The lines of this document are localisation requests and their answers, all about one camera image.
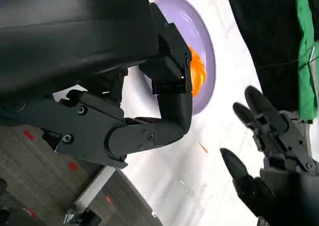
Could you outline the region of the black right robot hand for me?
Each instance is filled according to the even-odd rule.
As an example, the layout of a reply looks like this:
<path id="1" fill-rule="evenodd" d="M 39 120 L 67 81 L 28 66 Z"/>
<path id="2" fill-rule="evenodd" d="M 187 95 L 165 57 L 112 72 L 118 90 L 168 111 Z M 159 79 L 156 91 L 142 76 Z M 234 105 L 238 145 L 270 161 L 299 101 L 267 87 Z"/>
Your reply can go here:
<path id="1" fill-rule="evenodd" d="M 306 137 L 283 111 L 254 86 L 245 89 L 247 105 L 234 103 L 240 121 L 253 132 L 264 166 L 253 177 L 230 150 L 220 153 L 238 198 L 260 226 L 316 226 L 319 223 L 319 163 Z"/>

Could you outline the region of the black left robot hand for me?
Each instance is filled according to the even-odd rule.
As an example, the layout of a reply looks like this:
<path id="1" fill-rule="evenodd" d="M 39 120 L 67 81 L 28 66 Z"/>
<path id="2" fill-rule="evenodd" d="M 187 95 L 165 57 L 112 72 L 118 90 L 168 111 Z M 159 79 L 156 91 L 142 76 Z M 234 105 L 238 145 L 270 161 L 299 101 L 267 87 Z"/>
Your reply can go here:
<path id="1" fill-rule="evenodd" d="M 188 133 L 191 59 L 149 0 L 0 0 L 0 122 L 38 127 L 55 152 L 122 169 L 128 154 Z M 151 80 L 159 118 L 124 116 L 132 66 Z"/>

